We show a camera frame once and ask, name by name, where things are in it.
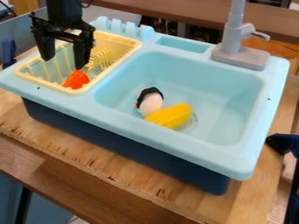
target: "plywood surface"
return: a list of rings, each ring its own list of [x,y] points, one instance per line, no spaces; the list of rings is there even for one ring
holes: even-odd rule
[[[93,4],[154,18],[223,29],[231,0],[93,0]],[[298,43],[299,11],[247,3],[245,22],[250,22],[272,39]]]
[[[299,85],[296,77],[289,77],[270,133],[290,132],[296,109],[298,90]],[[191,221],[198,223],[265,223],[267,220],[275,199],[282,168],[282,158],[267,146],[262,150],[254,176],[250,180],[242,183],[233,181],[226,195],[220,197],[212,196],[142,164],[116,155],[108,149],[94,146],[77,137],[70,136],[60,130],[32,120],[27,115],[20,98],[14,94],[1,90],[0,102],[2,103],[0,108],[0,132],[69,164],[61,164],[59,162],[59,165],[56,166],[55,163],[51,164],[52,161],[56,161],[55,159],[44,160],[43,157],[39,158],[40,153],[34,157],[6,155],[8,153],[7,147],[5,147],[5,144],[3,146],[2,142],[0,151],[3,155],[0,158],[3,161],[0,161],[0,169],[30,186],[32,182],[28,178],[31,179],[32,175],[35,177],[35,172],[27,173],[26,169],[29,168],[27,166],[23,167],[23,165],[30,166],[32,170],[34,170],[34,167],[37,170],[43,169],[40,167],[45,165],[47,168],[44,168],[44,172],[50,172],[47,174],[47,181],[49,182],[46,181],[46,183],[43,177],[37,176],[34,179],[39,185],[44,187],[45,185],[48,187],[54,185],[54,187],[57,187],[57,182],[65,181],[67,187],[79,188],[81,190],[80,196],[83,197],[81,200],[84,199],[84,195],[88,195],[89,199],[92,197],[97,199],[90,204],[88,204],[89,201],[85,201],[82,204],[82,207],[85,207],[84,209],[82,207],[79,209],[76,205],[72,208],[75,214],[81,216],[81,209],[83,211],[90,209],[90,211],[88,210],[88,217],[83,215],[83,218],[88,221],[97,222],[103,219],[96,213],[101,209],[105,209],[101,204],[101,200],[102,197],[109,193],[108,186],[114,189],[113,191],[115,191],[116,195],[113,198],[107,196],[106,202],[110,206],[116,202],[120,204],[109,208],[109,215],[113,217],[106,217],[105,223],[145,223],[142,222],[143,217],[152,217],[151,221],[153,221],[155,220],[153,218],[155,212],[153,211],[165,213],[161,223],[192,223]],[[35,159],[38,162],[35,162],[35,164],[31,163],[31,159]],[[84,176],[86,179],[90,177],[91,182],[94,180],[93,176],[97,180],[94,182],[94,185],[91,184],[91,186],[86,187],[84,183],[78,183],[78,181],[85,182],[86,180],[76,179],[76,172],[72,173],[70,171],[68,175],[72,177],[65,177],[62,170],[66,169],[66,167],[69,167],[67,169],[71,171],[82,170],[80,171],[80,173],[83,173],[81,174],[82,177]],[[53,180],[50,180],[49,175],[55,179],[54,183]],[[50,190],[44,192],[48,198],[51,198],[53,193],[55,192]],[[141,202],[140,204],[134,203],[134,201],[128,200],[126,197],[132,197],[133,200],[140,200]],[[55,199],[55,201],[61,205],[66,203],[64,197]],[[153,208],[148,209],[146,206],[148,204],[145,202],[143,207],[143,201],[151,204]],[[135,212],[135,210],[140,211],[141,209],[143,210],[142,216]],[[182,220],[181,222],[176,222],[169,215],[169,211],[177,215],[175,216],[177,217],[176,219],[184,219],[184,217],[186,219],[183,222]]]

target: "toy sink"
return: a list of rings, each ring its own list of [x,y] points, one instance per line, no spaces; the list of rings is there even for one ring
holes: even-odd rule
[[[35,119],[209,193],[222,194],[230,179],[252,176],[282,95],[285,59],[271,57],[264,71],[254,71],[211,60],[215,45],[105,17],[92,24],[134,43],[106,70],[92,74],[100,77],[93,85],[73,93],[27,79],[32,73],[24,65],[35,53],[0,73],[1,87],[24,97]],[[43,67],[54,69],[51,63]],[[177,130],[145,122],[135,102],[148,87],[160,89],[164,106],[192,105],[189,122]]]

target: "faucet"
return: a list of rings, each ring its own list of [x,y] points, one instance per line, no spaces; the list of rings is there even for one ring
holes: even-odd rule
[[[270,54],[265,51],[243,47],[242,41],[251,37],[269,41],[270,36],[256,31],[253,24],[243,24],[245,3],[246,0],[232,1],[222,43],[216,45],[212,51],[212,59],[238,67],[261,71],[265,69]]]

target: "dish rack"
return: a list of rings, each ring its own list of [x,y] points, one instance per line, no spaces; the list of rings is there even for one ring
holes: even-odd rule
[[[91,51],[89,63],[82,68],[90,82],[82,88],[71,89],[62,86],[75,70],[73,45],[69,43],[58,44],[55,57],[49,61],[43,61],[40,56],[28,60],[17,67],[15,75],[68,95],[77,95],[86,92],[142,45],[137,39],[104,31],[96,31],[94,39],[96,46]]]

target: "light blue sink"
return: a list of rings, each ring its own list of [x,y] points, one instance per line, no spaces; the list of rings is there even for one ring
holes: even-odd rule
[[[84,94],[71,96],[18,78],[14,69],[24,60],[0,73],[0,85],[229,178],[248,179],[273,121],[289,63],[271,57],[264,71],[253,71],[211,60],[213,47],[152,33]],[[164,106],[192,105],[191,120],[179,130],[145,122],[134,106],[148,87],[163,92]]]

